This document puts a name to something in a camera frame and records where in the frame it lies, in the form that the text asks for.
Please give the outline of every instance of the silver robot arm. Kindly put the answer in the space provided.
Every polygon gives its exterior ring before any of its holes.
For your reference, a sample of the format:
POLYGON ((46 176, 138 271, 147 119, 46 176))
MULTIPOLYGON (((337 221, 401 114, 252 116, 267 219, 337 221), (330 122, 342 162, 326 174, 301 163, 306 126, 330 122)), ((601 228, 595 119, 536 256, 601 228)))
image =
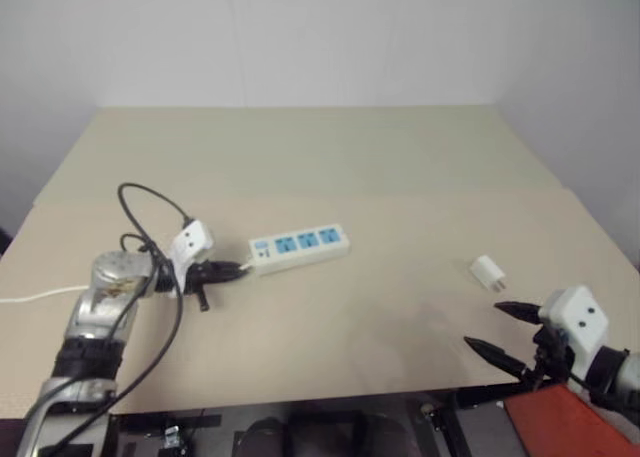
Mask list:
MULTIPOLYGON (((149 254, 107 252, 94 261, 91 286, 78 299, 51 377, 27 414, 18 457, 46 455, 47 448, 115 394, 115 377, 135 319, 137 296, 142 290, 147 295, 155 290, 152 274, 149 254)), ((109 424, 110 416, 105 414, 68 447, 75 447, 74 455, 103 455, 110 443, 109 424)))

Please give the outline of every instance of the red board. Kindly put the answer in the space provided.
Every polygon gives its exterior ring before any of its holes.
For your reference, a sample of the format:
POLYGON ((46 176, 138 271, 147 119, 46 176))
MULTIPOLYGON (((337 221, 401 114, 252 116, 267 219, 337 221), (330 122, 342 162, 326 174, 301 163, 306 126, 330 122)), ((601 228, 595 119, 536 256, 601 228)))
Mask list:
POLYGON ((634 446, 564 385, 506 401, 531 457, 640 457, 634 446))

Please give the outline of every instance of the power strip switch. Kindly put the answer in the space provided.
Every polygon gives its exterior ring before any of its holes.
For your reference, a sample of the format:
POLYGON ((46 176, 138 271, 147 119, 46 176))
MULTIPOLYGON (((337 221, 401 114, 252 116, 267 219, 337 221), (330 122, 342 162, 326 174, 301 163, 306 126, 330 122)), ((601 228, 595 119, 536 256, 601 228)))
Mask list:
POLYGON ((258 275, 342 257, 350 247, 347 234, 338 224, 249 241, 251 264, 258 275))

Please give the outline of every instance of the power strip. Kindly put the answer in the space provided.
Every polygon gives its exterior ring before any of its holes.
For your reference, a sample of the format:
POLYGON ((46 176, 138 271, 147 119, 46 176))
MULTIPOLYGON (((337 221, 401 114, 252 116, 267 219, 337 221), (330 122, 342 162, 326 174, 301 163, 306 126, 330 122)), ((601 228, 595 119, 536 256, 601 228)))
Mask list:
POLYGON ((258 275, 314 264, 349 253, 351 243, 338 224, 270 235, 249 241, 258 275))

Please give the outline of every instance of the beige table surface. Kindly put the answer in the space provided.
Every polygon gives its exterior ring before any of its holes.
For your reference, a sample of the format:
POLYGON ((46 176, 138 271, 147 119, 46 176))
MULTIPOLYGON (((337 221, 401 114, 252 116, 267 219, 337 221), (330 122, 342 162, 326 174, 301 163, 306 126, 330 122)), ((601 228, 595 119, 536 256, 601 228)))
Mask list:
MULTIPOLYGON (((493 310, 589 285, 615 347, 640 348, 637 272, 573 194, 490 107, 101 111, 0 261, 0 298, 87 283, 92 260, 130 226, 116 185, 176 198, 216 234, 220 259, 249 238, 339 222, 339 260, 207 289, 188 299, 165 360, 119 411, 142 412, 507 382, 462 341, 531 361, 534 329, 493 310), (507 272, 485 291, 482 253, 507 272)), ((166 242, 170 209, 132 206, 166 242)), ((21 416, 49 375, 77 295, 0 305, 0 417, 21 416)), ((175 302, 142 303, 119 373, 145 367, 175 302)))

